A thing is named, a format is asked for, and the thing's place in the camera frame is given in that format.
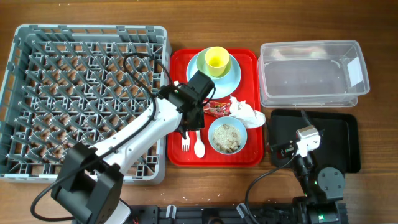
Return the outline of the white plastic fork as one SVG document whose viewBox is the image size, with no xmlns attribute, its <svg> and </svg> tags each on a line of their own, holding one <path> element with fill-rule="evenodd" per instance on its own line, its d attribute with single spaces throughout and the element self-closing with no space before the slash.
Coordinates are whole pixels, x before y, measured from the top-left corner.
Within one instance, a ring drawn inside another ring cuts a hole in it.
<svg viewBox="0 0 398 224">
<path fill-rule="evenodd" d="M 190 136 L 188 131 L 185 133 L 185 138 L 182 138 L 182 151 L 188 152 L 190 150 Z"/>
</svg>

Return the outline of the white plastic spoon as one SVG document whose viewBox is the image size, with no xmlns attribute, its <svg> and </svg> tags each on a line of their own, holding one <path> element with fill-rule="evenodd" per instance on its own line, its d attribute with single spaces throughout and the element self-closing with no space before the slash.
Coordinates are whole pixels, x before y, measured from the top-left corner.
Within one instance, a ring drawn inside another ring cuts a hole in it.
<svg viewBox="0 0 398 224">
<path fill-rule="evenodd" d="M 195 131 L 196 134 L 196 142 L 194 145 L 194 152 L 198 158 L 203 158 L 205 155 L 205 145 L 201 140 L 200 130 Z"/>
</svg>

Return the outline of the light blue bowl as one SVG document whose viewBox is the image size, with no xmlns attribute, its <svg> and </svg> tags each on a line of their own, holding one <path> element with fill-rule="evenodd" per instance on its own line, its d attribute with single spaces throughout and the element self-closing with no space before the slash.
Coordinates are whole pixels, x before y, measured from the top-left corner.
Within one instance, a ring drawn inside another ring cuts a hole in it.
<svg viewBox="0 0 398 224">
<path fill-rule="evenodd" d="M 239 132 L 241 133 L 241 145 L 240 145 L 240 148 L 239 148 L 237 151 L 235 151 L 235 152 L 233 152 L 233 153 L 230 153 L 230 154 L 217 151 L 217 150 L 215 149 L 215 145 L 213 144 L 212 135 L 213 135 L 213 133 L 214 133 L 214 130 L 215 130 L 218 126 L 220 126 L 220 125 L 222 125 L 222 124 L 230 124 L 230 125 L 233 125 L 233 126 L 235 126 L 235 127 L 239 130 Z M 208 130 L 208 140 L 209 140 L 209 142 L 210 142 L 211 147 L 212 147 L 215 151 L 217 151 L 217 152 L 219 152 L 219 153 L 221 153 L 221 154 L 224 154 L 224 155 L 232 155 L 232 154 L 236 154 L 236 153 L 238 153 L 239 151 L 241 151 L 241 150 L 243 149 L 243 147 L 245 146 L 245 144 L 246 144 L 246 142 L 247 142 L 247 139 L 248 139 L 247 131 L 246 131 L 246 128 L 244 127 L 243 123 L 240 122 L 238 119 L 233 118 L 233 117 L 230 117 L 230 116 L 225 116 L 225 117 L 221 117 L 221 118 L 218 118 L 218 119 L 214 120 L 214 121 L 212 122 L 212 124 L 210 125 L 209 130 Z"/>
</svg>

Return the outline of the white napkin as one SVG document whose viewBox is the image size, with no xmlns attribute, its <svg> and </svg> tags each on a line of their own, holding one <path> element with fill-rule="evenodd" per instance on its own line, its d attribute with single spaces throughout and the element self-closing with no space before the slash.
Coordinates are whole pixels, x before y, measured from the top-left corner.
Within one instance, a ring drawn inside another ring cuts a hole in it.
<svg viewBox="0 0 398 224">
<path fill-rule="evenodd" d="M 265 114 L 254 110 L 245 101 L 238 101 L 236 97 L 230 96 L 229 116 L 238 119 L 246 129 L 254 129 L 266 123 Z"/>
</svg>

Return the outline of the rice and food scraps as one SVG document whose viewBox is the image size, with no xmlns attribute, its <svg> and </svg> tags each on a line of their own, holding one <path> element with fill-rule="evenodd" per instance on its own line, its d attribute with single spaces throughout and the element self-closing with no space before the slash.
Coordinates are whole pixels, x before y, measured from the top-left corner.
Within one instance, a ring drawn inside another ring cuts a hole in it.
<svg viewBox="0 0 398 224">
<path fill-rule="evenodd" d="M 230 154 L 240 148 L 241 133 L 233 125 L 222 124 L 214 130 L 212 140 L 217 151 Z"/>
</svg>

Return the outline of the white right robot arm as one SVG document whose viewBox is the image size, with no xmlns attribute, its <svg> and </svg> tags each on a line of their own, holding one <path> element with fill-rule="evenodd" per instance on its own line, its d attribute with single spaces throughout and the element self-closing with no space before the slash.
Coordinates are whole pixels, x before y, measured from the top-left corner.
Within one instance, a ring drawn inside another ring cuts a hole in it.
<svg viewBox="0 0 398 224">
<path fill-rule="evenodd" d="M 348 223 L 343 199 L 345 175 L 336 167 L 318 164 L 314 152 L 299 154 L 298 141 L 270 147 L 271 159 L 277 167 L 290 167 L 304 192 L 289 205 L 281 205 L 287 215 L 282 223 Z"/>
</svg>

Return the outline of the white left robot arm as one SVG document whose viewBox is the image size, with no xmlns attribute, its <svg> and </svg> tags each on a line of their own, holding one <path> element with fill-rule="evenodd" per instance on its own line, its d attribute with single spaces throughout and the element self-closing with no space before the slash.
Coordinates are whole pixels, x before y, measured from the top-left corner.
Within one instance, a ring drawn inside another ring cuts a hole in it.
<svg viewBox="0 0 398 224">
<path fill-rule="evenodd" d="M 125 223 L 130 207 L 121 200 L 123 178 L 143 153 L 172 132 L 204 127 L 204 101 L 213 82 L 163 86 L 153 105 L 114 136 L 68 152 L 52 198 L 79 223 Z"/>
</svg>

